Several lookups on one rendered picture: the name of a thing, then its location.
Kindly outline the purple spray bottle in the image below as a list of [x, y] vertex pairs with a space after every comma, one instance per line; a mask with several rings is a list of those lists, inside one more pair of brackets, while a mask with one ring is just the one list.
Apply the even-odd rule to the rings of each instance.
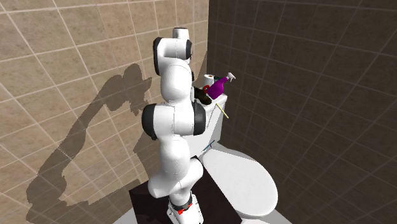
[[222, 77], [220, 80], [216, 80], [207, 90], [207, 95], [215, 100], [224, 92], [224, 84], [227, 81], [232, 81], [236, 77], [232, 73], [228, 73], [227, 76]]

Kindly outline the yellow stick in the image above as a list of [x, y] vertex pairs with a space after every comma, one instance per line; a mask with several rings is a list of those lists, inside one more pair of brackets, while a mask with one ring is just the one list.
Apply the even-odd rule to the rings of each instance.
[[220, 111], [224, 114], [224, 116], [225, 116], [227, 119], [229, 119], [229, 116], [225, 113], [225, 111], [223, 110], [223, 108], [222, 108], [218, 103], [216, 103], [216, 106], [220, 109]]

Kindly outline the dark robot stand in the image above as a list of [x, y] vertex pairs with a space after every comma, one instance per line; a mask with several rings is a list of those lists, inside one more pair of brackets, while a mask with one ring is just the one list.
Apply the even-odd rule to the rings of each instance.
[[[198, 168], [202, 177], [192, 186], [203, 221], [196, 224], [241, 224], [242, 219], [225, 197], [198, 157], [191, 158], [192, 167]], [[149, 181], [133, 181], [127, 185], [137, 224], [173, 224], [168, 216], [169, 195], [185, 185], [164, 177], [159, 169]]]

